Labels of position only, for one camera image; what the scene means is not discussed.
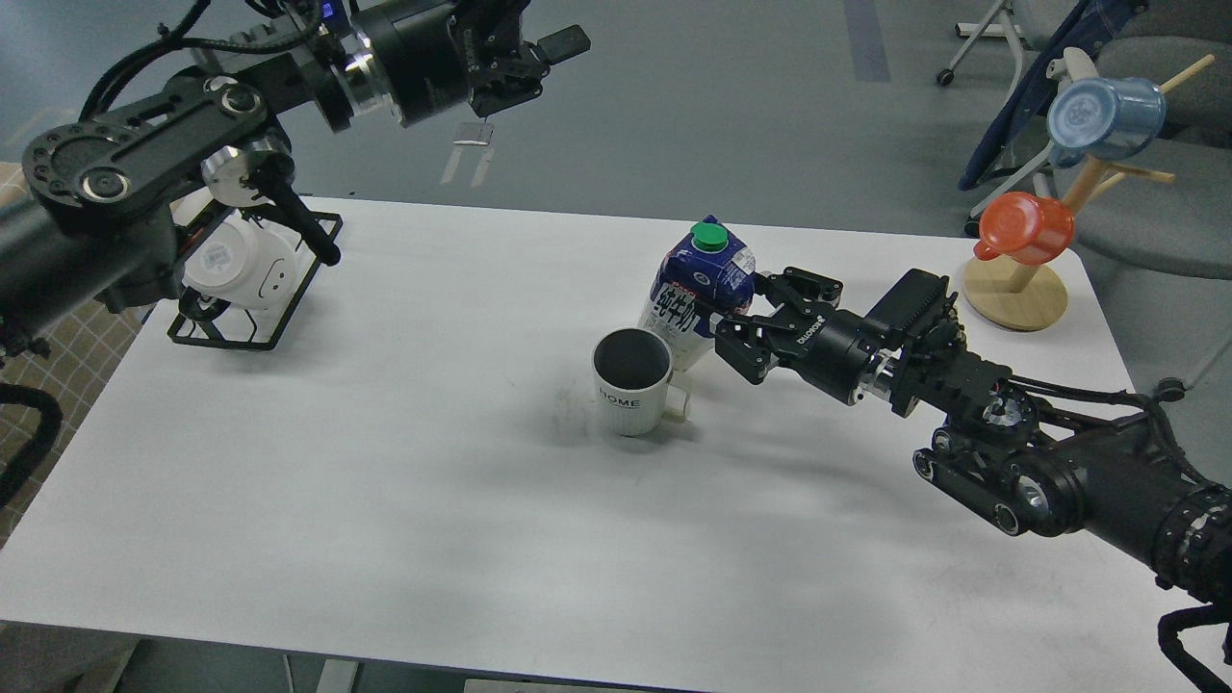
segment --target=black robotic arm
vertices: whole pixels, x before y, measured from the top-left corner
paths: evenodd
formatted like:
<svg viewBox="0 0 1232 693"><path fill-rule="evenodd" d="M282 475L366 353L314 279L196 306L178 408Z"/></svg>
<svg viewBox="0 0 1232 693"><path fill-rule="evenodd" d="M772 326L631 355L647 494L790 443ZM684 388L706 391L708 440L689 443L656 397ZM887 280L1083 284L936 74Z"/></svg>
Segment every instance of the black robotic arm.
<svg viewBox="0 0 1232 693"><path fill-rule="evenodd" d="M488 116L538 96L551 65L590 47L578 26L522 41L529 0L388 0L350 20L339 0L285 0L229 41L186 37L208 1L108 70L79 122L27 147L33 200L0 210L0 358L46 355L39 335L91 297L112 312L179 297L185 260L234 207L272 203L338 263L292 191L280 113L313 101L335 132L382 105L403 126L462 101ZM142 67L181 48L196 67L108 110ZM177 227L169 205L202 186L218 202Z"/></svg>
<svg viewBox="0 0 1232 693"><path fill-rule="evenodd" d="M772 367L846 404L870 392L907 417L924 402L946 414L915 471L1009 535L1087 529L1180 587L1198 609L1161 619L1164 654L1200 689L1227 692L1180 646L1179 630L1232 617L1232 491L1185 459L1159 403L1016 376L967 350L946 277L910 270L864 317L840 310L843 285L797 268L758 275L770 316L727 316L715 349L754 385ZM1052 400L1129 404L1105 420ZM1072 433L1055 439L1041 424ZM1232 663L1232 626L1225 645Z"/></svg>

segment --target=red cup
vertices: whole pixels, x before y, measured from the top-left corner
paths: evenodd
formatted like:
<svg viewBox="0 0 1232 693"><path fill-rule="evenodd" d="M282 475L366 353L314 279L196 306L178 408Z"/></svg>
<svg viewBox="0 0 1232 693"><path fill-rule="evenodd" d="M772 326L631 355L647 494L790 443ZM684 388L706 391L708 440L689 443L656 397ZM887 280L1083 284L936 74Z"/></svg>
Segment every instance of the red cup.
<svg viewBox="0 0 1232 693"><path fill-rule="evenodd" d="M976 256L1008 255L1020 265L1042 265L1074 239L1074 216L1061 200L1007 192L979 216Z"/></svg>

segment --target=carton label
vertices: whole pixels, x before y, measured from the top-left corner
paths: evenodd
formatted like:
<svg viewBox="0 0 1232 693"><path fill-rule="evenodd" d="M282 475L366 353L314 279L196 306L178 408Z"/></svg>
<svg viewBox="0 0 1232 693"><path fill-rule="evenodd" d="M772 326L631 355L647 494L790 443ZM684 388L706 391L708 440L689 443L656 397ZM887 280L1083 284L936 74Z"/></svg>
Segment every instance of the carton label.
<svg viewBox="0 0 1232 693"><path fill-rule="evenodd" d="M694 293L674 281L659 285L650 298L650 318L674 332L692 332L701 319Z"/></svg>

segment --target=white mug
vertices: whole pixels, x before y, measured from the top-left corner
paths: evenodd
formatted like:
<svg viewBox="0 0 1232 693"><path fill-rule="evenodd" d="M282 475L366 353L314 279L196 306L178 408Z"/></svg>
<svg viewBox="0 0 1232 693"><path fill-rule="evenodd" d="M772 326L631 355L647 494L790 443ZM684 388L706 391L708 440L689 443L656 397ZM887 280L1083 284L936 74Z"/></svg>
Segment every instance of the white mug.
<svg viewBox="0 0 1232 693"><path fill-rule="evenodd" d="M689 393L668 383L671 350L658 334L628 327L599 340L590 358L599 420L621 435L642 435L664 416L689 416Z"/></svg>
<svg viewBox="0 0 1232 693"><path fill-rule="evenodd" d="M234 215L184 265L184 284L241 308L285 303L298 286L296 250L272 231Z"/></svg>

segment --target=black cable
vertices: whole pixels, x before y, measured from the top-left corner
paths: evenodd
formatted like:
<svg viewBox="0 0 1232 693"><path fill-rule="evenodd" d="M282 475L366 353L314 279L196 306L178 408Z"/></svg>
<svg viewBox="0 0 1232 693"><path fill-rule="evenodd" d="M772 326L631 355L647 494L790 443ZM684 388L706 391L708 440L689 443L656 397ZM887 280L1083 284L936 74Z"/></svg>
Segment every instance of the black cable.
<svg viewBox="0 0 1232 693"><path fill-rule="evenodd" d="M244 0L244 4L248 5L249 7L251 7L253 10L255 10L262 17L267 17L267 18L274 20L274 18L277 18L280 16L277 11L271 10L266 5L262 5L260 2L260 0Z"/></svg>
<svg viewBox="0 0 1232 693"><path fill-rule="evenodd" d="M201 12L205 11L205 7L208 4L209 0L196 0L192 10L190 10L188 15L185 16L179 25L176 25L174 31L169 32L161 39L129 53L118 63L112 65L111 69L108 69L107 73L105 73L99 80L99 84L95 85L94 90L91 90L85 106L81 109L80 120L87 120L111 109L111 105L115 104L124 86L127 86L128 83L131 83L133 78L136 78L150 63L163 55L168 55L185 48L203 48L209 51L246 53L254 55L281 53L312 38L324 21L324 10L322 9L320 0L314 0L312 2L312 15L308 16L307 26L294 35L278 41L253 46L233 43L230 41L216 41L211 38L186 38L185 33L192 28L192 25L201 17Z"/></svg>
<svg viewBox="0 0 1232 693"><path fill-rule="evenodd" d="M1164 413L1163 407L1159 406L1159 402L1157 402L1153 397L1147 395L1135 395L1124 390L1120 392L1098 392L1095 390L1083 390L1080 387L1056 385L1020 375L1011 375L1009 381L1027 392L1045 397L1060 397L1063 400L1092 402L1096 404L1124 404L1141 409L1146 413L1147 420L1151 424L1152 437L1164 449L1164 451L1168 453L1168 457L1173 461L1177 469L1185 476L1190 477L1195 483L1211 483L1209 478L1206 478L1189 462L1189 457L1185 456L1185 451L1177 441L1177 435L1172 429L1172 423L1168 420L1168 416Z"/></svg>
<svg viewBox="0 0 1232 693"><path fill-rule="evenodd" d="M197 23L197 20L201 18L201 15L205 14L206 7L208 6L209 6L209 0L193 0L192 7L190 7L188 12L184 16L182 20L180 20L180 23L175 25L175 28L165 33L160 31L163 36L159 37L158 41L143 46L137 51L133 51L128 55L121 58L120 62L117 62L115 65L108 68L107 72L103 73L101 78L99 78L99 81L95 83L94 89L90 90L90 95L86 96L85 105L81 107L80 120L84 121L86 118L99 115L100 112L106 111L111 104L108 102L106 106L101 106L101 102L103 95L112 90L112 85L116 83L116 80L122 75L128 74L127 79L124 79L123 83L121 84L121 89L123 89L123 85L128 84L128 81L131 81L132 78L136 76L142 68L174 51L174 48L169 47L181 41L188 33L188 31L193 27L193 25ZM165 30L163 25L159 25L159 28ZM134 72L129 73L133 65L139 65L139 67L137 67Z"/></svg>
<svg viewBox="0 0 1232 693"><path fill-rule="evenodd" d="M2 508L21 491L38 464L52 451L55 437L60 433L64 412L60 411L55 397L23 385L0 383L0 404L21 404L38 412L38 427L34 434L0 472L0 508Z"/></svg>
<svg viewBox="0 0 1232 693"><path fill-rule="evenodd" d="M1185 651L1180 631L1202 625L1225 624L1230 617L1232 613L1226 607L1207 604L1173 612L1159 619L1159 650L1202 693L1232 693L1232 688Z"/></svg>
<svg viewBox="0 0 1232 693"><path fill-rule="evenodd" d="M304 28L298 32L278 41L271 41L269 43L248 44L248 43L232 43L230 41L218 41L213 38L185 38L181 44L184 48L208 48L211 51L223 51L227 53L244 53L248 55L269 55L271 53L281 53L288 48L294 48L301 43L312 38L317 30L320 27L322 22L325 21L325 10L322 7L320 0L312 1L312 14L306 18Z"/></svg>

